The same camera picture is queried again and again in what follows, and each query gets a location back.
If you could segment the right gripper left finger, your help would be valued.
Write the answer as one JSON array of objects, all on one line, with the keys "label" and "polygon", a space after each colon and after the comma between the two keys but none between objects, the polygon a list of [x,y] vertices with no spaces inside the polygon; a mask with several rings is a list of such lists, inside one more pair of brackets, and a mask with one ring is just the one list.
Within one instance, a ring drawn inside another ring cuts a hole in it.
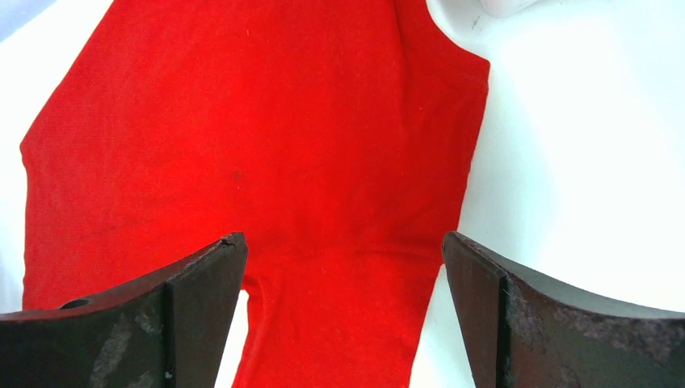
[{"label": "right gripper left finger", "polygon": [[214,386],[246,259],[233,233],[56,310],[3,314],[2,386]]}]

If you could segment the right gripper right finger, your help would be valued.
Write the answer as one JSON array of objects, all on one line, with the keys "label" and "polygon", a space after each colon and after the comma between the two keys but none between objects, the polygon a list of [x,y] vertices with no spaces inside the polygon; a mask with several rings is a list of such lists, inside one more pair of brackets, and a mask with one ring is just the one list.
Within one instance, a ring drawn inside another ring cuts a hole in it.
[{"label": "right gripper right finger", "polygon": [[457,232],[442,255],[476,386],[683,386],[683,313],[580,289]]}]

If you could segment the red t-shirt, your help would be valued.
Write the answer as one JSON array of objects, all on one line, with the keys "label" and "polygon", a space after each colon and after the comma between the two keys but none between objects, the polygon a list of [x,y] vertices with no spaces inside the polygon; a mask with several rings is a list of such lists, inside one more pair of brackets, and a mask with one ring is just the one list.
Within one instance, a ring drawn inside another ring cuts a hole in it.
[{"label": "red t-shirt", "polygon": [[233,231],[236,387],[406,387],[489,62],[424,1],[115,1],[21,143],[23,306]]}]

